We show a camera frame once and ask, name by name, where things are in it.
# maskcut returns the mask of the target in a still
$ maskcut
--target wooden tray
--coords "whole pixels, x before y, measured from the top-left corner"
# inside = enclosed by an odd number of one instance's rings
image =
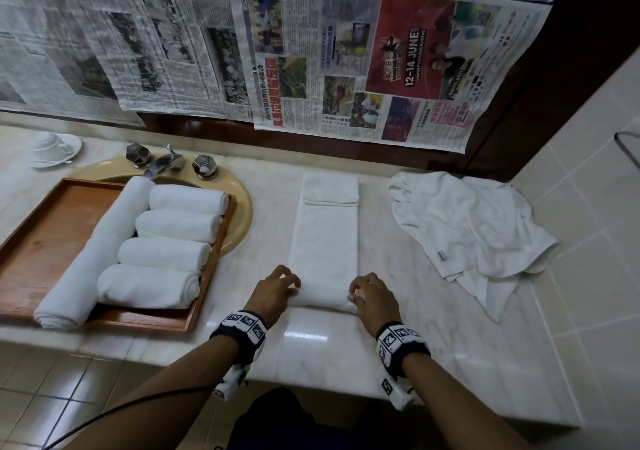
[[[62,179],[0,246],[0,316],[33,320],[44,296],[84,248],[93,228],[116,200],[124,184]],[[96,305],[92,325],[188,332],[195,325],[237,200],[229,196],[209,259],[200,277],[200,294],[183,310],[143,310]]]

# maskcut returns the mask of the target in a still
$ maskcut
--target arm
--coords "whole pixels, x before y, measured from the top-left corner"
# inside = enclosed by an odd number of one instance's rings
[[[364,298],[356,295],[357,289],[364,293]],[[387,322],[401,321],[396,298],[375,273],[357,277],[349,292],[349,300],[358,306],[358,317],[373,337]],[[403,370],[452,450],[531,448],[431,357],[409,354],[404,357]]]
[[[289,297],[297,294],[297,290],[289,288],[292,284],[299,287],[300,279],[280,265],[258,282],[244,309],[260,315],[269,329],[287,308]],[[164,368],[116,405],[164,391],[217,384],[233,364],[238,349],[233,338],[217,335]],[[211,391],[178,394],[131,406],[93,423],[65,448],[174,450],[210,396]]]

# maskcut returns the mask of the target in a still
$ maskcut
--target yellow sink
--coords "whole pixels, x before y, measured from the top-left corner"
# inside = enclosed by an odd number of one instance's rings
[[[180,184],[183,186],[201,187],[203,189],[224,191],[227,194],[236,196],[236,212],[234,218],[231,220],[231,225],[229,226],[227,236],[220,251],[220,255],[224,256],[238,246],[242,240],[244,240],[247,233],[249,233],[253,220],[253,203],[251,196],[243,183],[228,170],[218,167],[218,174],[215,179],[202,180],[198,178],[190,167],[195,158],[192,155],[185,155],[184,158],[186,160],[184,169],[181,171],[167,170],[159,177],[156,177],[154,182],[156,184]],[[124,184],[134,175],[142,175],[143,172],[143,170],[135,169],[126,158],[114,157],[78,169],[71,174],[71,177]]]

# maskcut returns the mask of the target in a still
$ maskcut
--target forearm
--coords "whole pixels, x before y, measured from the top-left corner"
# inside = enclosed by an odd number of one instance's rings
[[[238,352],[235,340],[218,335],[167,366],[144,382],[117,406],[143,396],[176,389],[217,384],[231,367]],[[211,391],[154,399],[126,408],[93,423],[66,450],[174,450]]]
[[[452,450],[531,447],[496,413],[425,354],[409,354],[403,370]]]

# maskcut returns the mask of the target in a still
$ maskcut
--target cup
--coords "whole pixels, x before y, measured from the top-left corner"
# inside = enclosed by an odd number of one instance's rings
[[[37,133],[33,144],[33,155],[36,160],[57,162],[72,153],[74,153],[74,149],[66,144],[57,133]]]

